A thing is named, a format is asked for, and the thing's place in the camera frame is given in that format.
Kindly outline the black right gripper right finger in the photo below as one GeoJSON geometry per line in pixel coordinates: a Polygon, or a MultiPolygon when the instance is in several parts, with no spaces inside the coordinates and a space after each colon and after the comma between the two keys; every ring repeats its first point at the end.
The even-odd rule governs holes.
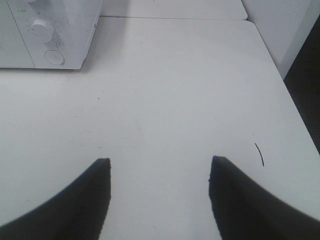
{"type": "Polygon", "coordinates": [[[290,206],[241,171],[214,156],[208,195],[223,240],[318,240],[319,220],[290,206]]]}

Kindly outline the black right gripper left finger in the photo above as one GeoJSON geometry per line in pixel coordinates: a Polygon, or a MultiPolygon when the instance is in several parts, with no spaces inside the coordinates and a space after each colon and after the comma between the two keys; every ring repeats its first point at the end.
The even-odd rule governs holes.
{"type": "Polygon", "coordinates": [[[111,200],[111,161],[99,158],[57,195],[2,225],[2,240],[97,240],[111,200]]]}

